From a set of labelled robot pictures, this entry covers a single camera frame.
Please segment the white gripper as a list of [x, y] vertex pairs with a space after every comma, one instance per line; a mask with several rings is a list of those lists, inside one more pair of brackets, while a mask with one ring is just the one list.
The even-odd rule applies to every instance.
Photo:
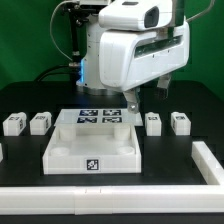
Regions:
[[128, 111], [137, 114], [140, 100], [139, 89], [135, 87], [161, 76], [157, 83], [157, 96], [166, 99], [170, 72], [187, 64], [189, 37], [187, 22], [175, 27], [171, 33], [165, 29], [105, 31], [100, 40], [100, 81], [108, 89], [124, 92]]

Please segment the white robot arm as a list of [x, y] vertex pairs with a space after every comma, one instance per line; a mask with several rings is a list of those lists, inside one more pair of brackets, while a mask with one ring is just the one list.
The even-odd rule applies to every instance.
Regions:
[[157, 80], [168, 95], [171, 73], [187, 64], [190, 32], [185, 0], [81, 0], [88, 12], [84, 80], [95, 92], [120, 92], [139, 111], [140, 86]]

